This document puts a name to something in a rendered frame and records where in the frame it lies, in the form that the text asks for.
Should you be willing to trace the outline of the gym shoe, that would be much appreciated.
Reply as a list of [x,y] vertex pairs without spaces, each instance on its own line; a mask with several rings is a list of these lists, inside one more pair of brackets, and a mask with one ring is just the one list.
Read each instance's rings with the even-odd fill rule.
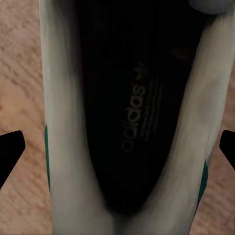
[[52,235],[189,235],[235,58],[235,0],[39,0]]

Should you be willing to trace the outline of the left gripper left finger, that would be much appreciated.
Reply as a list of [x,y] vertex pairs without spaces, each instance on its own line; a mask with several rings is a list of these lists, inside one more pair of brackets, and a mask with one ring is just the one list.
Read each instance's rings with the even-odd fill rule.
[[25,141],[21,130],[0,136],[0,188],[4,185],[24,150]]

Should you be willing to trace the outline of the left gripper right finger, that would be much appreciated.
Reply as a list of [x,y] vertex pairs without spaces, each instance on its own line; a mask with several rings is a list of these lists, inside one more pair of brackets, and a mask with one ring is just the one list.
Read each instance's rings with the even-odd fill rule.
[[219,147],[235,170],[235,132],[224,130]]

